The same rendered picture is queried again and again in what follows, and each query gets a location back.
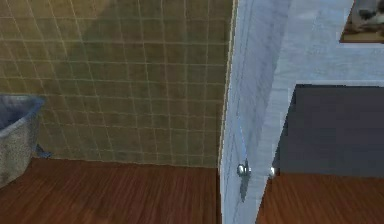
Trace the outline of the grey stone trash can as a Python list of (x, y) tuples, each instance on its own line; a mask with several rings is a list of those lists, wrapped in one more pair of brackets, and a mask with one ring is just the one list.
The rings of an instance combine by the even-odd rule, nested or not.
[(37, 147), (44, 100), (0, 94), (0, 188), (24, 174)]

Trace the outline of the white room door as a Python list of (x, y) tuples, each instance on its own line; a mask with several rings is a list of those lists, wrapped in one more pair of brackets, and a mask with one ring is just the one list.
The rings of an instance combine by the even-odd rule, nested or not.
[[(260, 145), (292, 0), (234, 0), (220, 138), (222, 224), (255, 224), (273, 155)], [(236, 168), (248, 160), (251, 174)]]

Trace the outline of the framed wall picture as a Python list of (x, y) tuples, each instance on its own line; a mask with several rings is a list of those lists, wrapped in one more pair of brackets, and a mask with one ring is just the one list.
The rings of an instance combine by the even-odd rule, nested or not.
[(339, 42), (384, 44), (384, 0), (354, 0)]

